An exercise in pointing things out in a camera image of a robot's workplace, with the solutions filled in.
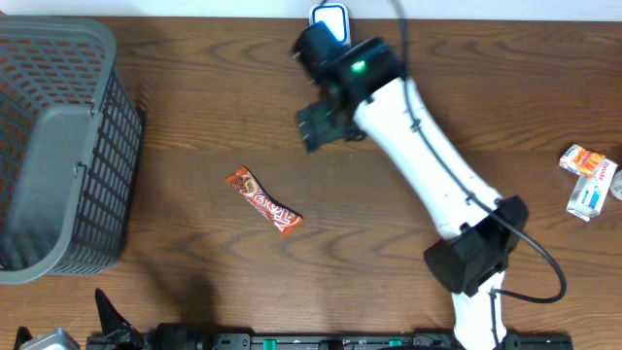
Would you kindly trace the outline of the white Panadol box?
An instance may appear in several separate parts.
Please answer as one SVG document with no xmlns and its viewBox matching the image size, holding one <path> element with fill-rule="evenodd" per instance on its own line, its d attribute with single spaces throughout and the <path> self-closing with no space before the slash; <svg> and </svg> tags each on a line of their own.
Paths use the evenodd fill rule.
<svg viewBox="0 0 622 350">
<path fill-rule="evenodd" d="M 604 159 L 592 178 L 580 175 L 566 211 L 585 222 L 599 216 L 617 167 L 616 162 Z"/>
</svg>

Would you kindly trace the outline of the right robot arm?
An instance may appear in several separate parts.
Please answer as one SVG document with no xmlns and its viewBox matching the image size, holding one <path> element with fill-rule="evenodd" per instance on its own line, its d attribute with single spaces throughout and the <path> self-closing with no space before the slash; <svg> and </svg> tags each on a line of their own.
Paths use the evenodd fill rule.
<svg viewBox="0 0 622 350">
<path fill-rule="evenodd" d="M 306 150 L 369 137 L 385 152 L 440 236 L 424 260 L 451 294 L 456 340 L 465 349 L 501 347 L 507 330 L 498 297 L 509 255 L 524 238 L 524 201 L 502 197 L 467 164 L 382 39 L 349 48 L 310 28 L 293 54 L 327 96 L 296 114 Z"/>
</svg>

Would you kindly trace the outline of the white barcode scanner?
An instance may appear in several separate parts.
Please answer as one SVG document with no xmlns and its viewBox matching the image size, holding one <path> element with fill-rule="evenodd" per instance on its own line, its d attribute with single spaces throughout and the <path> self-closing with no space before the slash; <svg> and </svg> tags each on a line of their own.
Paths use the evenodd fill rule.
<svg viewBox="0 0 622 350">
<path fill-rule="evenodd" d="M 308 17 L 310 24 L 323 22 L 341 45 L 351 45 L 350 13 L 345 5 L 322 1 L 310 8 Z"/>
</svg>

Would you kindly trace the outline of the orange juice carton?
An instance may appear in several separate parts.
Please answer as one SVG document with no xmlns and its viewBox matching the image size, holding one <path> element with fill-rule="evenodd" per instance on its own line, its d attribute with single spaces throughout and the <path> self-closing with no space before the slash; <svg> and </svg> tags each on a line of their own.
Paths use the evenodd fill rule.
<svg viewBox="0 0 622 350">
<path fill-rule="evenodd" d="M 593 178 L 605 155 L 572 144 L 560 157 L 559 166 L 579 176 Z"/>
</svg>

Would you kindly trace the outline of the green lid jar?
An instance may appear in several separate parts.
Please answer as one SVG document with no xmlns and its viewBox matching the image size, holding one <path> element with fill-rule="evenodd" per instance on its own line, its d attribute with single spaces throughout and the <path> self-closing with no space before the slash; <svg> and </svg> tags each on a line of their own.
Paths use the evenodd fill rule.
<svg viewBox="0 0 622 350">
<path fill-rule="evenodd" d="M 609 190 L 615 198 L 622 200 L 622 170 L 613 176 Z"/>
</svg>

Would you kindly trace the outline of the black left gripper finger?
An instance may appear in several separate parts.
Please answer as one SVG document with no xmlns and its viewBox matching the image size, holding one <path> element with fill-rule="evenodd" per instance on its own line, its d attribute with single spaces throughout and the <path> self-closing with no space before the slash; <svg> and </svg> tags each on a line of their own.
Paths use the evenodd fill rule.
<svg viewBox="0 0 622 350">
<path fill-rule="evenodd" d="M 19 350 L 22 345 L 26 344 L 28 341 L 32 340 L 33 336 L 31 335 L 29 329 L 27 327 L 19 327 L 17 329 L 16 340 L 14 344 L 14 350 Z"/>
<path fill-rule="evenodd" d="M 95 290 L 103 339 L 106 348 L 145 348 L 146 341 L 124 317 L 120 315 L 106 294 L 99 288 Z"/>
</svg>

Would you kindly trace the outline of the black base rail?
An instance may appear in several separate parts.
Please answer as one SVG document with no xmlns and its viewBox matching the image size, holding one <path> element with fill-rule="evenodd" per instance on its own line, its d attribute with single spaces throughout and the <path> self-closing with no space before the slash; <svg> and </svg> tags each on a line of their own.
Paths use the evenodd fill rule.
<svg viewBox="0 0 622 350">
<path fill-rule="evenodd" d="M 456 335 L 449 329 L 415 332 L 260 333 L 245 329 L 207 329 L 190 324 L 163 323 L 139 333 L 124 328 L 90 336 L 86 350 L 572 350 L 564 333 L 500 333 L 478 329 Z"/>
</svg>

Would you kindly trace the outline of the grey plastic shopping basket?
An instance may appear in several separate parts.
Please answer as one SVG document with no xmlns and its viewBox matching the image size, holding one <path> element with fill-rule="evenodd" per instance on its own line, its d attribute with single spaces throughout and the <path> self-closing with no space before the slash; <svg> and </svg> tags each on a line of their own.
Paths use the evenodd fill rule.
<svg viewBox="0 0 622 350">
<path fill-rule="evenodd" d="M 116 56 L 92 19 L 1 19 L 5 285 L 97 274 L 121 254 L 145 123 Z"/>
</svg>

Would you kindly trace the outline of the red chocolate bar wrapper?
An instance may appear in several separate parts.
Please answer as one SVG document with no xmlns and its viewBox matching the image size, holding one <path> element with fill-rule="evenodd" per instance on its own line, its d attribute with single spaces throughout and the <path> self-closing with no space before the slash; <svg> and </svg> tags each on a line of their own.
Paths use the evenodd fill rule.
<svg viewBox="0 0 622 350">
<path fill-rule="evenodd" d="M 248 167 L 240 167 L 226 177 L 225 182 L 242 194 L 283 235 L 289 235 L 303 223 L 303 217 L 274 199 Z"/>
</svg>

